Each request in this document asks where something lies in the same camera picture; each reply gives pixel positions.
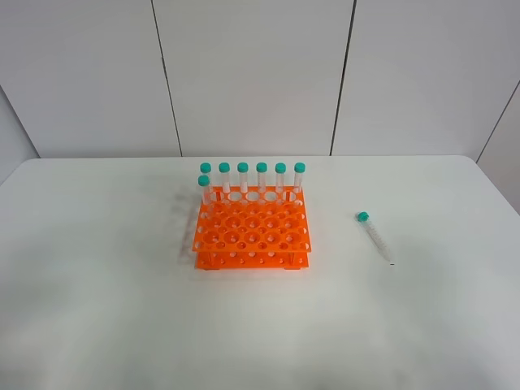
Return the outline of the teal-capped test tube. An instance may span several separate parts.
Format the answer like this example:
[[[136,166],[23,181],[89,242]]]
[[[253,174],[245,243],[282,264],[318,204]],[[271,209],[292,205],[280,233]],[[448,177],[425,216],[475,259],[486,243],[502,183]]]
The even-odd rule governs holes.
[[[378,250],[379,254],[389,263],[393,264],[393,260],[388,251],[388,246],[386,242],[383,240],[381,235],[378,233],[375,225],[372,223],[372,220],[369,214],[365,211],[358,212],[356,214],[356,220],[362,225],[366,234],[370,237],[373,242],[375,248]]]

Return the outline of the orange test tube rack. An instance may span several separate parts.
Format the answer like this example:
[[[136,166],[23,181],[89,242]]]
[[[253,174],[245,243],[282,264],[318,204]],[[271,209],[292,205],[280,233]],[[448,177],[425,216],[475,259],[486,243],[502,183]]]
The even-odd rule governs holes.
[[[220,186],[202,196],[192,251],[202,270],[309,266],[310,230],[304,193],[287,186],[279,194],[268,186],[260,193]]]

